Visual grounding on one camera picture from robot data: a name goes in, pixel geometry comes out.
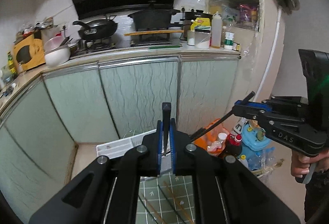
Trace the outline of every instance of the kitchen counter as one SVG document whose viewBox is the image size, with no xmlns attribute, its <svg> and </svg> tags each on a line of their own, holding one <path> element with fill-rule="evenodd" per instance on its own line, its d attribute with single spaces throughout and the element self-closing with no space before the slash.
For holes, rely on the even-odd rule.
<svg viewBox="0 0 329 224">
<path fill-rule="evenodd" d="M 186 56 L 209 56 L 209 55 L 230 55 L 230 56 L 239 56 L 241 53 L 233 50 L 226 50 L 223 48 L 209 48 L 209 49 L 199 49 L 195 46 L 189 46 L 186 42 L 182 43 L 180 48 L 168 48 L 168 49 L 148 49 L 147 46 L 143 47 L 131 47 L 131 48 L 120 48 L 113 49 L 103 53 L 94 53 L 89 56 L 83 56 L 68 60 L 62 65 L 59 65 L 55 68 L 49 68 L 46 65 L 41 65 L 30 71 L 27 71 L 24 75 L 19 75 L 14 82 L 17 84 L 13 93 L 8 96 L 0 99 L 0 115 L 3 114 L 6 107 L 14 100 L 14 98 L 20 93 L 20 91 L 26 88 L 32 81 L 38 78 L 41 73 L 52 72 L 64 68 L 69 68 L 76 65 L 83 65 L 88 63 L 96 62 L 106 62 L 114 61 L 119 59 L 128 59 L 135 57 L 152 57 L 159 55 L 179 55 L 184 54 Z"/>
</svg>

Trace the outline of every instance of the orange bag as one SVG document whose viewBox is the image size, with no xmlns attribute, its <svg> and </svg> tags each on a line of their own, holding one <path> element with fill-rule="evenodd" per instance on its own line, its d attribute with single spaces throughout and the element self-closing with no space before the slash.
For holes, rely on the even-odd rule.
<svg viewBox="0 0 329 224">
<path fill-rule="evenodd" d="M 211 122 L 205 129 L 208 129 L 211 125 L 215 124 L 219 119 L 216 119 L 215 121 Z M 227 135 L 230 134 L 230 132 L 223 127 L 223 124 L 219 124 L 217 127 L 213 128 L 211 131 L 207 132 L 205 135 L 200 137 L 199 139 L 195 140 L 194 144 L 207 150 L 207 146 L 210 146 L 218 137 L 218 134 L 224 132 Z M 225 148 L 225 142 L 223 143 L 223 146 L 221 149 L 218 149 L 214 152 L 208 152 L 211 155 L 218 156 Z"/>
</svg>

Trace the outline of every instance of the blue gripper pad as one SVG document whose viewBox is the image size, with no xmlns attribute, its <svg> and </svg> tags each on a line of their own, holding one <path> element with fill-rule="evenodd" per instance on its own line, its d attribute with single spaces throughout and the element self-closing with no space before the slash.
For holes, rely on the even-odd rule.
<svg viewBox="0 0 329 224">
<path fill-rule="evenodd" d="M 161 170 L 162 140 L 163 140 L 163 123 L 160 125 L 159 142 L 158 142 L 158 174 Z"/>
<path fill-rule="evenodd" d="M 170 141 L 170 157 L 171 157 L 171 167 L 173 174 L 176 173 L 176 149 L 174 141 L 174 131 L 172 125 L 169 127 L 169 141 Z"/>
</svg>

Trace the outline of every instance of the black pot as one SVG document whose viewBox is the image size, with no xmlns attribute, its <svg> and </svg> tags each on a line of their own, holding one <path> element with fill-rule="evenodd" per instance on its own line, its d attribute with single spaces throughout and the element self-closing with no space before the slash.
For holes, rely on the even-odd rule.
<svg viewBox="0 0 329 224">
<path fill-rule="evenodd" d="M 147 9 L 128 15 L 134 20 L 136 31 L 162 30 L 174 26 L 180 26 L 178 23 L 171 24 L 171 16 L 180 13 L 174 9 Z"/>
<path fill-rule="evenodd" d="M 118 24 L 113 21 L 114 18 L 97 19 L 88 23 L 74 21 L 72 24 L 82 26 L 78 31 L 81 39 L 87 42 L 96 41 L 103 38 L 109 38 L 116 32 Z"/>
</svg>

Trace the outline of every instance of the white bowl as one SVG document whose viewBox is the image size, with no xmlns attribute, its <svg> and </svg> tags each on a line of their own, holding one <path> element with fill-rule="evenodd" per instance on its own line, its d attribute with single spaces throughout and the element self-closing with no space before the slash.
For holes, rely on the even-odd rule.
<svg viewBox="0 0 329 224">
<path fill-rule="evenodd" d="M 43 50 L 45 52 L 49 52 L 53 49 L 56 49 L 63 42 L 64 39 L 65 38 L 63 36 L 57 36 L 57 37 L 51 38 L 49 41 L 47 41 L 43 45 Z"/>
<path fill-rule="evenodd" d="M 60 46 L 52 51 L 44 53 L 44 59 L 48 67 L 56 67 L 65 63 L 70 58 L 70 48 L 67 45 Z"/>
</svg>

